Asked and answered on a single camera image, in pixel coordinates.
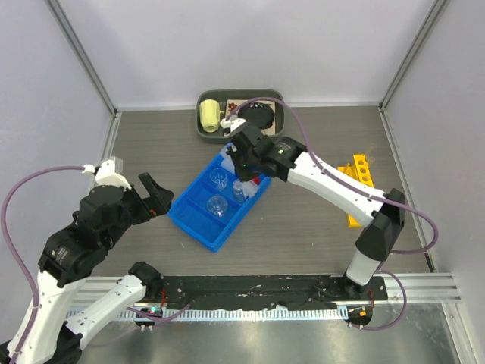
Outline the white wash bottle red cap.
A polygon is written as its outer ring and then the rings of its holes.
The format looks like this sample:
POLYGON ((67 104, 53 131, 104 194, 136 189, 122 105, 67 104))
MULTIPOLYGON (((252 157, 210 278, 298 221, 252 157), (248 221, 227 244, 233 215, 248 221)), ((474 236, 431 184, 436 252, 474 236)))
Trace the white wash bottle red cap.
MULTIPOLYGON (((234 163, 233 163, 231 157, 228 155, 227 149, 225 147, 220 150, 220 155, 223 158, 223 161, 221 162, 221 167, 227 169, 229 172, 231 172, 231 173, 233 173, 234 175, 237 176, 234 163)), ((243 182, 244 184, 251 183, 251 184, 253 184, 255 186, 259 186, 260 183, 261 183, 261 180, 260 180, 259 177, 254 177, 254 178, 252 178, 249 181, 243 181, 242 179, 239 179, 239 180, 241 182, 243 182)))

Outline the tiny glass beaker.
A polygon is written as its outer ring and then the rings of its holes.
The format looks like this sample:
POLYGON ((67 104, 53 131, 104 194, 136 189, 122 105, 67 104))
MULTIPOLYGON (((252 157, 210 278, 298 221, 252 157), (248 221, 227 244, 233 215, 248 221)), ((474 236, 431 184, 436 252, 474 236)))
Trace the tiny glass beaker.
POLYGON ((227 171, 224 168, 217 167, 210 171, 209 174, 212 185, 218 190, 224 190, 227 186, 227 171))

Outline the small glass erlenmeyer flask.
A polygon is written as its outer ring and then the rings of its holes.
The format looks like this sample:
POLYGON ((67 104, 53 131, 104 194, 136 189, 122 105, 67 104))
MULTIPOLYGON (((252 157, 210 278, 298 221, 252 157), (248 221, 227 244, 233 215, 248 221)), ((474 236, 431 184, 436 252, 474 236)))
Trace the small glass erlenmeyer flask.
POLYGON ((243 183, 236 179, 233 182, 233 198, 239 203, 243 204, 246 201, 246 197, 243 191, 243 183))

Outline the blue divided plastic bin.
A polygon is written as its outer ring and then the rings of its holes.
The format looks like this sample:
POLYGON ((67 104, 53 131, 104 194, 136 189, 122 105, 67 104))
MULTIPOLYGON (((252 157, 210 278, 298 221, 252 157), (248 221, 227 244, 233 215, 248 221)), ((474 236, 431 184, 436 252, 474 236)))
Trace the blue divided plastic bin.
POLYGON ((216 253, 270 185, 271 179, 263 174, 251 182, 240 182, 222 149, 176 199, 168 216, 178 228, 216 253))

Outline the small glass beaker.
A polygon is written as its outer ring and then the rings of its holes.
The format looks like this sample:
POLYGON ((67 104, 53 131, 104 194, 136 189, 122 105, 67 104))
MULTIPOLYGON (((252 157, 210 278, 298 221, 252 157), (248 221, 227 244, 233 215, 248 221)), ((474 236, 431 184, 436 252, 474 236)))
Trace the small glass beaker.
POLYGON ((228 210, 228 201, 222 195, 213 195, 206 202, 206 209, 218 218, 223 218, 228 210))

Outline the yellow test tube rack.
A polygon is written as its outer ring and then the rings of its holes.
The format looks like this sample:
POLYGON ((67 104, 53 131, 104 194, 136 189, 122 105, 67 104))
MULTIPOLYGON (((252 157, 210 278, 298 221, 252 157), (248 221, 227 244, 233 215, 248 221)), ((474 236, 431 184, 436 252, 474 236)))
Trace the yellow test tube rack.
POLYGON ((369 160, 365 154, 354 154, 352 160, 337 169, 345 175, 363 183, 365 186, 374 187, 373 178, 369 168, 369 160))

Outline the bundle of plastic pipettes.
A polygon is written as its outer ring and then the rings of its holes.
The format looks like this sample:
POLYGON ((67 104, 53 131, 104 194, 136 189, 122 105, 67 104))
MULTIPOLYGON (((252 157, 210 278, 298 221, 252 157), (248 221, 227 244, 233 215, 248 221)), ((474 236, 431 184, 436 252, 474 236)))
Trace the bundle of plastic pipettes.
POLYGON ((252 198, 259 190, 259 185, 253 180, 242 182, 242 192, 245 198, 252 198))

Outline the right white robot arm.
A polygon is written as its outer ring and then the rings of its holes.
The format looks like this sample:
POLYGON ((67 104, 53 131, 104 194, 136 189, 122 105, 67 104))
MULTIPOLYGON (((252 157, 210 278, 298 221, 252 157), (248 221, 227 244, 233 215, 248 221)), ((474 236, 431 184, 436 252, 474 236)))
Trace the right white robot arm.
POLYGON ((225 128, 227 154, 242 181, 260 174, 307 189, 351 215, 363 228, 356 251, 336 290, 337 296, 357 300, 370 289, 370 280, 387 260, 405 225, 404 194, 366 186, 324 163, 304 144, 283 136, 273 141, 255 125, 237 119, 225 128))

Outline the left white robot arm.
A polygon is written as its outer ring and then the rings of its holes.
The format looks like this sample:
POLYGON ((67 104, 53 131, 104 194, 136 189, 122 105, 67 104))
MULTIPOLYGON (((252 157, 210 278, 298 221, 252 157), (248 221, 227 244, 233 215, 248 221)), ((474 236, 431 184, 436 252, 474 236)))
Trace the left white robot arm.
POLYGON ((87 344, 119 312, 160 297, 162 275, 136 262, 127 275, 76 318, 66 315, 80 288, 132 226, 165 215, 174 198, 148 173, 139 175, 142 198, 120 175, 96 184, 80 200, 73 221, 48 238, 39 273, 30 279, 33 298, 14 337, 1 345, 3 363, 75 363, 87 344))

